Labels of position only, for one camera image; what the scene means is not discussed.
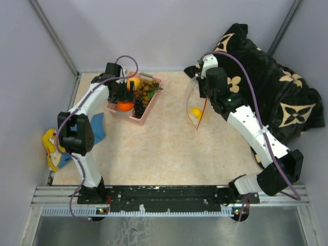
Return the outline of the pink plastic basket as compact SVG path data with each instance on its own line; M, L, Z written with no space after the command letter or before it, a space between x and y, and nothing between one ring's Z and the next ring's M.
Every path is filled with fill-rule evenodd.
M145 79L145 80L156 80L157 82L159 82L159 86L160 86L159 91L161 91L163 89L162 88L162 80L160 78L157 78L157 77L154 77L153 75L149 75L149 74L142 73L142 72L138 72L135 76L138 77L140 79L140 81L142 79ZM155 102L157 100L159 91L155 92L153 98L151 99L150 103L146 107L146 110L145 110L142 118L140 118L140 119L135 118L133 116L134 108L132 110L128 111L128 112L122 112L122 111L120 111L120 110L117 109L117 104L108 104L107 105L107 110L109 112L111 112L111 114L113 116L115 116L115 117L118 117L118 118L127 120L128 122L131 122L131 123L134 123L134 124L137 124L137 125L142 126L145 123L145 121L146 121L149 113L151 112L153 106L155 105Z

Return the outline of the yellow lemon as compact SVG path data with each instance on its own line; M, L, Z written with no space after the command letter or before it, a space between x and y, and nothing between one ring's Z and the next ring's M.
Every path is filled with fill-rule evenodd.
M191 107L187 110L187 116L193 124L198 124L202 117L202 111L197 107Z

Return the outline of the clear zip top bag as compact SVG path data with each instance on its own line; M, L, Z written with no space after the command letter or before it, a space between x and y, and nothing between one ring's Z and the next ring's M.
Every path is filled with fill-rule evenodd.
M199 130L210 123L211 108L207 98L201 98L196 78L190 79L185 93L185 112L187 121Z

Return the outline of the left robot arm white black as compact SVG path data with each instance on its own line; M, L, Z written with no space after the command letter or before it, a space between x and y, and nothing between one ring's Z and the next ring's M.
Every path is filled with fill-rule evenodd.
M69 155L74 161L81 177L74 195L79 204L103 203L107 199L104 180L99 173L91 151L95 136L91 119L105 100L111 103L133 102L134 84L117 63L107 63L105 72L95 77L86 94L68 112L57 116L58 131L56 148Z

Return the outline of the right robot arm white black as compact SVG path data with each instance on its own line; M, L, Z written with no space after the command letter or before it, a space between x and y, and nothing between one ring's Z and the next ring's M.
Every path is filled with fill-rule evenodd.
M293 191L292 199L300 200L293 184L298 180L303 155L291 151L280 143L254 114L247 101L230 91L227 74L221 67L203 69L198 80L202 82L201 93L210 101L213 110L220 114L247 141L260 157L263 170L260 173L241 175L229 183L229 197L233 202L242 202L247 194L264 192L268 196Z

